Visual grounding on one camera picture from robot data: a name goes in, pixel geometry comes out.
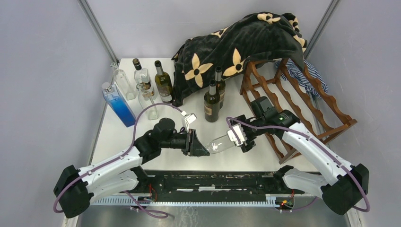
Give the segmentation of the dark wine bottle front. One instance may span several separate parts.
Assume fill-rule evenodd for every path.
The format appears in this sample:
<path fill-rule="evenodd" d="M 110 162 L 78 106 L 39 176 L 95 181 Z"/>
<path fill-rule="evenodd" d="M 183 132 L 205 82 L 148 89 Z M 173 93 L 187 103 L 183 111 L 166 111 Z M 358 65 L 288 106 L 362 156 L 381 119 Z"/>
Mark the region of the dark wine bottle front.
<path fill-rule="evenodd" d="M 204 114 L 208 122 L 216 122 L 218 120 L 220 110 L 220 95 L 217 91 L 217 82 L 211 80 L 208 91 L 204 95 Z"/>

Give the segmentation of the dark wine bottle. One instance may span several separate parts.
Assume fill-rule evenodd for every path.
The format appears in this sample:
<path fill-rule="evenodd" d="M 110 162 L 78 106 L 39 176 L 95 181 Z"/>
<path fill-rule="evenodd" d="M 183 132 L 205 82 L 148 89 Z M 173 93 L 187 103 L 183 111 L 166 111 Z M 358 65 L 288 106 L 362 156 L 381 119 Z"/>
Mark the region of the dark wine bottle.
<path fill-rule="evenodd" d="M 216 122 L 218 120 L 220 110 L 220 95 L 217 91 L 217 82 L 211 80 L 208 91 L 204 95 L 204 114 L 208 122 Z"/>
<path fill-rule="evenodd" d="M 217 83 L 217 92 L 220 97 L 220 109 L 223 107 L 224 104 L 224 96 L 225 96 L 225 88 L 226 83 L 222 79 L 222 68 L 220 66 L 216 67 L 215 69 L 215 81 Z"/>

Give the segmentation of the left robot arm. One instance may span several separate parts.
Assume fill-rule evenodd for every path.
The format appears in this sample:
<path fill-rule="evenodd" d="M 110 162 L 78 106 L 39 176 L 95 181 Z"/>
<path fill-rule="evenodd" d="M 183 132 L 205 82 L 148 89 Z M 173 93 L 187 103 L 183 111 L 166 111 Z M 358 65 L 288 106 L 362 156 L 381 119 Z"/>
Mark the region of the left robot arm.
<path fill-rule="evenodd" d="M 61 209 L 54 211 L 73 218 L 103 197 L 133 189 L 144 192 L 148 176 L 141 166 L 160 156 L 164 148 L 179 149 L 190 157 L 210 155 L 195 129 L 179 133 L 172 119 L 163 118 L 121 153 L 91 166 L 64 168 L 53 190 L 55 205 Z"/>

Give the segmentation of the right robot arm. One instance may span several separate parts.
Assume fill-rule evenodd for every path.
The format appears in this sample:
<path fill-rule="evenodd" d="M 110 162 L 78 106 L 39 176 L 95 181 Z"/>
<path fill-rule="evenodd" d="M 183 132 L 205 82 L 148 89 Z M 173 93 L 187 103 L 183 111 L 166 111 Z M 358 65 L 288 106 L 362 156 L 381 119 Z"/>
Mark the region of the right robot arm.
<path fill-rule="evenodd" d="M 251 150 L 261 135 L 275 135 L 301 153 L 319 171 L 319 175 L 285 166 L 278 171 L 273 187 L 279 193 L 301 190 L 318 197 L 339 215 L 350 209 L 371 210 L 367 198 L 369 170 L 362 163 L 353 165 L 330 150 L 290 110 L 278 111 L 265 96 L 251 102 L 253 118 L 227 117 L 227 132 L 243 152 Z"/>

